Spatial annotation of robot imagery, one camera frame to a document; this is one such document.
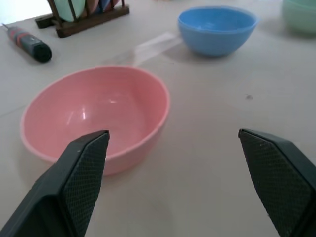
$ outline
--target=white table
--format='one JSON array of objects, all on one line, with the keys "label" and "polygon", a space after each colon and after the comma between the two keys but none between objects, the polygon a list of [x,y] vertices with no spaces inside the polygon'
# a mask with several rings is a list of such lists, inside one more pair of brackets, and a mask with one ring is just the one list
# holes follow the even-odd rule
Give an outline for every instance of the white table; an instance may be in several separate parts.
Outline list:
[{"label": "white table", "polygon": [[53,28],[38,30],[34,20],[19,22],[51,46],[48,64],[35,63],[0,34],[0,227],[49,167],[19,138],[21,114],[41,89],[176,31],[176,17],[185,8],[229,4],[261,18],[235,54],[201,59],[179,44],[140,65],[168,86],[170,117],[142,164],[103,180],[86,236],[277,237],[253,188],[237,133],[242,127],[273,133],[316,162],[315,40],[284,30],[276,0],[128,3],[129,16],[66,39],[57,38]]}]

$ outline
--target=wooden dish rack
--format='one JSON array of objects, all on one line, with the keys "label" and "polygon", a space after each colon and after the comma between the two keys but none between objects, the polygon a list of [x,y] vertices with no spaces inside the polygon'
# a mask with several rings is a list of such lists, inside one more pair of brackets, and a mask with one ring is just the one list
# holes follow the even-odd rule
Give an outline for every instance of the wooden dish rack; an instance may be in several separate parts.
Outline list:
[{"label": "wooden dish rack", "polygon": [[114,7],[113,0],[110,1],[111,9],[106,10],[100,14],[91,14],[87,1],[85,1],[86,17],[76,17],[72,0],[68,0],[71,13],[73,15],[73,22],[64,21],[58,14],[58,10],[54,0],[48,0],[52,14],[37,18],[36,24],[38,28],[44,29],[50,26],[56,27],[56,32],[59,38],[65,38],[73,34],[84,31],[88,28],[111,21],[115,18],[129,14],[129,6],[125,4],[125,0],[121,0],[121,6]]}]

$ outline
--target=textured gripper pad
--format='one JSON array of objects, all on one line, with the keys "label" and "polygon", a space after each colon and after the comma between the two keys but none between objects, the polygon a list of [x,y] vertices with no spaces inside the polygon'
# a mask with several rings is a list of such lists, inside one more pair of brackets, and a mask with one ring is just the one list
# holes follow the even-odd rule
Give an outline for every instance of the textured gripper pad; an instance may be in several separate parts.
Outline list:
[{"label": "textured gripper pad", "polygon": [[84,237],[99,195],[106,155],[106,147],[102,146],[105,139],[106,136],[101,136],[85,147],[62,192],[78,237]]},{"label": "textured gripper pad", "polygon": [[273,144],[241,132],[239,138],[255,190],[281,237],[292,237],[312,198],[312,189]]}]

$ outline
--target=bowl rim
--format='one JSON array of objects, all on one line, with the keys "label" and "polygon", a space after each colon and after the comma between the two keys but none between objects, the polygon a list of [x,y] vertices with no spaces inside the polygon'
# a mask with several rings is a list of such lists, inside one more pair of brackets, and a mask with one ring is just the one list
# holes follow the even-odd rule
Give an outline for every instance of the bowl rim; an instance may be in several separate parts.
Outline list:
[{"label": "bowl rim", "polygon": [[[230,31],[219,31],[219,30],[205,30],[205,29],[197,29],[196,27],[190,26],[188,24],[186,24],[185,22],[183,22],[180,17],[182,14],[188,12],[188,11],[192,11],[192,10],[200,10],[200,9],[229,9],[229,10],[234,10],[237,12],[241,12],[244,13],[250,17],[252,17],[254,19],[254,23],[251,26],[248,27],[244,27],[244,28],[239,28],[236,30],[230,30]],[[251,11],[248,11],[246,9],[243,8],[239,8],[239,7],[235,7],[235,6],[227,6],[227,5],[212,5],[212,6],[195,6],[195,7],[190,7],[184,11],[182,11],[179,15],[178,15],[178,24],[181,27],[185,27],[189,30],[193,30],[193,31],[197,31],[200,33],[209,33],[209,34],[219,34],[219,35],[223,35],[223,34],[239,34],[239,33],[243,33],[246,31],[249,31],[251,29],[253,29],[259,22],[259,18],[252,13]]]},{"label": "bowl rim", "polygon": [[294,2],[292,0],[283,0],[283,4],[285,6],[287,6],[287,4],[291,4],[292,7],[297,7],[297,8],[300,8],[301,10],[303,11],[307,11],[307,12],[312,12],[312,13],[316,13],[316,6],[315,7],[309,7],[309,6],[306,6],[306,5],[302,5],[302,4],[299,4],[297,2]]},{"label": "bowl rim", "polygon": [[29,111],[31,105],[41,96],[43,95],[43,93],[46,92],[46,90],[48,90],[50,87],[52,87],[53,85],[59,83],[60,81],[64,80],[65,78],[69,77],[69,76],[72,76],[74,74],[78,74],[78,73],[81,73],[81,72],[87,72],[87,71],[92,71],[92,70],[95,70],[95,69],[104,69],[104,68],[124,68],[124,69],[129,69],[129,70],[134,70],[134,71],[139,71],[141,73],[144,73],[144,74],[147,74],[149,77],[151,77],[153,80],[157,81],[159,83],[159,85],[162,87],[163,89],[163,92],[165,93],[165,96],[166,96],[166,107],[165,107],[165,110],[164,110],[164,113],[161,117],[161,119],[159,120],[157,126],[146,136],[144,137],[143,139],[141,139],[140,141],[138,141],[137,143],[135,143],[134,145],[130,146],[130,147],[127,147],[125,150],[122,150],[120,152],[117,152],[117,153],[114,153],[112,155],[106,155],[106,160],[112,160],[112,159],[116,159],[116,158],[119,158],[121,156],[124,156],[126,155],[127,153],[130,153],[138,148],[140,148],[144,143],[148,142],[149,140],[151,140],[158,132],[159,130],[163,127],[167,117],[168,117],[168,114],[169,114],[169,111],[170,111],[170,94],[169,94],[169,91],[168,91],[168,88],[167,86],[164,84],[164,82],[159,78],[157,77],[156,75],[146,71],[146,70],[143,70],[143,69],[140,69],[140,68],[137,68],[137,67],[132,67],[132,66],[116,66],[116,65],[108,65],[108,66],[98,66],[98,67],[93,67],[93,68],[89,68],[89,69],[84,69],[84,70],[80,70],[80,71],[76,71],[74,73],[70,73],[70,74],[67,74],[65,76],[63,76],[62,78],[54,81],[53,83],[50,83],[48,86],[46,86],[43,90],[41,90],[32,100],[31,102],[27,105],[27,107],[24,109],[24,112],[22,114],[22,117],[21,117],[21,120],[20,120],[20,137],[22,139],[22,142],[24,144],[24,146],[33,154],[35,154],[36,156],[38,156],[40,159],[42,160],[46,160],[46,161],[49,161],[49,162],[56,162],[59,158],[54,158],[54,157],[51,157],[51,156],[48,156],[40,151],[38,151],[36,148],[34,148],[28,141],[28,139],[26,138],[26,134],[25,134],[25,118],[26,118],[26,115],[27,115],[27,112]]}]

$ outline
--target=green plate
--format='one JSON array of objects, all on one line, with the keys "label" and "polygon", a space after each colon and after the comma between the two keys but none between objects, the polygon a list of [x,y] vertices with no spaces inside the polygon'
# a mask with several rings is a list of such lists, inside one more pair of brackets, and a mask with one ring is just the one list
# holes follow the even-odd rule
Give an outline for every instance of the green plate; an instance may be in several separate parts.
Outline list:
[{"label": "green plate", "polygon": [[[72,0],[76,17],[79,18],[84,10],[85,0]],[[68,0],[55,0],[55,4],[59,13],[59,16],[65,21],[73,22],[74,18],[68,4]]]}]

